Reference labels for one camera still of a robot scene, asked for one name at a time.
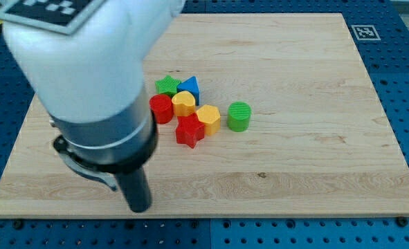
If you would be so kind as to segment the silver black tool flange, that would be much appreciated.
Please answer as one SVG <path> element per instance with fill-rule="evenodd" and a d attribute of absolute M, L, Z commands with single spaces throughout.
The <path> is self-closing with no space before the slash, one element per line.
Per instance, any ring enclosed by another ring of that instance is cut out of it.
<path fill-rule="evenodd" d="M 53 147 L 76 174 L 104 183 L 113 191 L 123 176 L 140 175 L 158 142 L 154 115 L 144 86 L 120 110 L 96 121 L 52 117 L 61 135 Z"/>

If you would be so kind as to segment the fiducial marker on arm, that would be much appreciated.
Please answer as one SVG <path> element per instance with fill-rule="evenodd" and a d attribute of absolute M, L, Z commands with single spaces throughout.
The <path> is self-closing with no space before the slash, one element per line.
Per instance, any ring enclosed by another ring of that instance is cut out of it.
<path fill-rule="evenodd" d="M 14 0 L 0 7 L 0 20 L 72 35 L 105 0 Z"/>

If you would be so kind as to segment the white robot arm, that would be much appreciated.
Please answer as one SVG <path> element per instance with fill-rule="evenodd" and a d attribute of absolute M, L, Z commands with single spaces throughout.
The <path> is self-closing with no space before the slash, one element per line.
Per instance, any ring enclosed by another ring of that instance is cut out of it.
<path fill-rule="evenodd" d="M 3 36 L 77 174 L 121 189 L 130 209 L 152 197 L 143 165 L 158 141 L 143 60 L 184 0 L 4 1 Z"/>

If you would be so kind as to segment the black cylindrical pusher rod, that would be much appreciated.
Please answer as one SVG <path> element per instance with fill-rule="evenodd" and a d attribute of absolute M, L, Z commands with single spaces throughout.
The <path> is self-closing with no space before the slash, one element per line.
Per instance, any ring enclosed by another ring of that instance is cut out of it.
<path fill-rule="evenodd" d="M 152 195 L 143 168 L 115 175 L 119 188 L 131 211 L 141 213 L 152 205 Z"/>

